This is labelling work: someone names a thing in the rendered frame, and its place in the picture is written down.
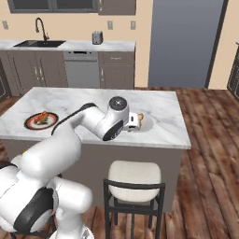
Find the silver dishwasher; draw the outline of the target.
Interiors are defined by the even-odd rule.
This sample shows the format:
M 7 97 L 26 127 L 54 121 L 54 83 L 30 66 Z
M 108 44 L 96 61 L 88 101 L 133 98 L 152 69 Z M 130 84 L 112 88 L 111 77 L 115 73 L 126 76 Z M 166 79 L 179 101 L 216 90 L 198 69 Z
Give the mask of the silver dishwasher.
M 98 89 L 100 87 L 96 51 L 65 51 L 63 58 L 69 88 Z

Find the white cushioned black stool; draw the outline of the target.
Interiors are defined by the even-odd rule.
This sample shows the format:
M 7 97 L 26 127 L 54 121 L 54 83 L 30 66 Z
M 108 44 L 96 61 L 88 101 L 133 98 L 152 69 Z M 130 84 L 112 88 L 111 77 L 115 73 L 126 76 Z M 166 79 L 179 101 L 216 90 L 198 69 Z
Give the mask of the white cushioned black stool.
M 160 167 L 154 162 L 114 161 L 104 179 L 105 239 L 110 239 L 109 213 L 118 225 L 118 213 L 131 214 L 131 239 L 134 239 L 134 216 L 157 219 L 155 239 L 160 239 L 165 184 Z

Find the silver toaster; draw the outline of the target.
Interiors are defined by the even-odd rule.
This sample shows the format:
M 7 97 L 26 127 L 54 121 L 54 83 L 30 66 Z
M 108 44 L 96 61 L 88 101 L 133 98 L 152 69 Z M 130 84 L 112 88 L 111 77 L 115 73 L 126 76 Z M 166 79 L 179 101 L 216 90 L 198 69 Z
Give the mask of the silver toaster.
M 103 32 L 95 31 L 92 33 L 92 44 L 93 45 L 101 45 L 104 41 Z

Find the dark plate with red rim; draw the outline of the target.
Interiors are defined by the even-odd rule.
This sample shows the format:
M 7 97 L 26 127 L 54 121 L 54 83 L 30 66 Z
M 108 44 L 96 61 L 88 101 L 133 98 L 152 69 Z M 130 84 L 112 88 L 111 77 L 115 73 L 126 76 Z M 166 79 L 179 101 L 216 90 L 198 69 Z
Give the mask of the dark plate with red rim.
M 47 112 L 49 114 L 48 119 L 43 124 L 37 125 L 35 124 L 35 118 L 39 116 L 41 113 L 42 112 L 36 113 L 31 117 L 29 117 L 24 122 L 24 127 L 29 130 L 45 130 L 54 126 L 59 120 L 59 117 L 55 113 Z

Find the grey fridge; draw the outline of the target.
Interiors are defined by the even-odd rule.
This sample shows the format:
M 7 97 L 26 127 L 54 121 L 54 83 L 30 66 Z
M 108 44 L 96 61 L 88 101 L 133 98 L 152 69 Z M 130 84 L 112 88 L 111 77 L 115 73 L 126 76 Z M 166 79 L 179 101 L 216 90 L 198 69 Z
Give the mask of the grey fridge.
M 153 0 L 150 87 L 206 88 L 229 0 Z

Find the brown wall cupboard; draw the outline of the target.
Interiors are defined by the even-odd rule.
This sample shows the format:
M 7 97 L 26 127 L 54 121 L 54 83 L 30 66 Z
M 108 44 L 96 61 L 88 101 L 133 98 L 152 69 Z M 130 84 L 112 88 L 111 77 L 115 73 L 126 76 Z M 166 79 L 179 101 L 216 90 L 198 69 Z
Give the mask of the brown wall cupboard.
M 99 0 L 98 9 L 100 15 L 134 15 L 136 0 Z

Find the dark framed window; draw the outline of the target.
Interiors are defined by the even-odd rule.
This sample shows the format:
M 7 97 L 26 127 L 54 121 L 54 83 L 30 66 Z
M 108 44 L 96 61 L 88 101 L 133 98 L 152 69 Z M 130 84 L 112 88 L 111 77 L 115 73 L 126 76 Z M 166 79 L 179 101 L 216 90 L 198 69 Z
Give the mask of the dark framed window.
M 96 0 L 7 0 L 11 13 L 96 13 Z

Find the dark cabinet with glass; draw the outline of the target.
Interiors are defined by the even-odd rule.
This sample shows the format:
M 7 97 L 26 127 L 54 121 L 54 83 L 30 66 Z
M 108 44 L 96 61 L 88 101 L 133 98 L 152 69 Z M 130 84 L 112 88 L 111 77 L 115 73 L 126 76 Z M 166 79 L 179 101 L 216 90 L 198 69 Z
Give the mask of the dark cabinet with glass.
M 237 51 L 232 64 L 227 89 L 239 102 L 239 42 L 237 42 Z

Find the dark corner cabinet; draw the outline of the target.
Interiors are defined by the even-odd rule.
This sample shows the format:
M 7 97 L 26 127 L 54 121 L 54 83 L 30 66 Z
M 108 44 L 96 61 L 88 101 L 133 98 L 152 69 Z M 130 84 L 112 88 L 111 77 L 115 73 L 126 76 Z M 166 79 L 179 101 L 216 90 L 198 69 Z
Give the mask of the dark corner cabinet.
M 11 91 L 7 82 L 7 76 L 2 61 L 0 59 L 0 103 L 8 97 L 11 97 Z

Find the black sink basin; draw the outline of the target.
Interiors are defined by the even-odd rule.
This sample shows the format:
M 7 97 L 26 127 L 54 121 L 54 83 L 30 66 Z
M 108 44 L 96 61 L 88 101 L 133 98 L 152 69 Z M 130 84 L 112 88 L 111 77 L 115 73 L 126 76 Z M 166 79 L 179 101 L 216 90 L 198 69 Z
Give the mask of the black sink basin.
M 14 48 L 58 48 L 65 41 L 63 40 L 25 40 L 17 45 Z

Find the grey kitchen island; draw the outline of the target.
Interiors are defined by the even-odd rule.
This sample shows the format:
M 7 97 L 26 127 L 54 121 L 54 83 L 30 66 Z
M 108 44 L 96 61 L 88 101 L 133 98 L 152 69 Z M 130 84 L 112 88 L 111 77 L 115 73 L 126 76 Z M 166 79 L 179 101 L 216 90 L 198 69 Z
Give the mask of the grey kitchen island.
M 81 183 L 92 190 L 93 204 L 104 205 L 103 179 L 113 161 L 155 162 L 165 183 L 163 211 L 172 211 L 183 149 L 144 148 L 111 145 L 82 146 L 80 161 L 63 172 L 63 178 Z

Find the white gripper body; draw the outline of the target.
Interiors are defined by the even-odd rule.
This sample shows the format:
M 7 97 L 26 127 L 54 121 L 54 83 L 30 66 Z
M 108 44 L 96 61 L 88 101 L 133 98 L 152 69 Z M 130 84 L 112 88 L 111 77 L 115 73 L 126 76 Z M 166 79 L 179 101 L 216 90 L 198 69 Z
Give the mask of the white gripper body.
M 140 130 L 140 123 L 127 123 L 123 130 L 124 131 L 139 131 Z

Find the brown base cupboard run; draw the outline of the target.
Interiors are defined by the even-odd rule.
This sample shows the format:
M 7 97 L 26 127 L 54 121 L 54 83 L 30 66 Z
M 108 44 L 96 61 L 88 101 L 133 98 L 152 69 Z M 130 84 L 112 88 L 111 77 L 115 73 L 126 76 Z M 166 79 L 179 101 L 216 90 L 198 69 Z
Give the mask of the brown base cupboard run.
M 68 86 L 61 51 L 0 49 L 0 61 L 12 96 L 33 87 Z

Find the orange and red food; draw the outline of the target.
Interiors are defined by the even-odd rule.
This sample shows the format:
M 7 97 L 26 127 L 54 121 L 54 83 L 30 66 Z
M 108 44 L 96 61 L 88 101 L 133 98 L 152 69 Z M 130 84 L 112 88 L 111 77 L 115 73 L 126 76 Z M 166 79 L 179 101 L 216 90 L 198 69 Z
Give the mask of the orange and red food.
M 39 116 L 35 118 L 35 124 L 40 125 L 43 124 L 48 119 L 49 114 L 44 111 Z

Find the brown cupboard with drawer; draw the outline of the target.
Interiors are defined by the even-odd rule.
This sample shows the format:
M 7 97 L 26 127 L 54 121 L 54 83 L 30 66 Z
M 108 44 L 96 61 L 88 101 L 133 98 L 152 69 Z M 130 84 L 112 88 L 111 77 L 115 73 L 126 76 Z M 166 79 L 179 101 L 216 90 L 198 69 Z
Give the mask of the brown cupboard with drawer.
M 100 51 L 98 53 L 100 88 L 134 89 L 134 51 Z

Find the dark curved tap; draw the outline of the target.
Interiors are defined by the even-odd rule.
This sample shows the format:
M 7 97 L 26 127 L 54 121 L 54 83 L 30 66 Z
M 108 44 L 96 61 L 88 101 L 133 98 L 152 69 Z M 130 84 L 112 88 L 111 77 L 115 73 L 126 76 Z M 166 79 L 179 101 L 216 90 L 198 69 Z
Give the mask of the dark curved tap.
M 38 27 L 39 23 L 41 24 L 41 28 L 42 28 L 43 39 L 44 39 L 44 41 L 48 41 L 49 40 L 49 36 L 46 34 L 44 23 L 43 23 L 42 19 L 39 18 L 39 17 L 37 17 L 35 19 L 35 31 L 37 33 L 39 33 L 39 27 Z

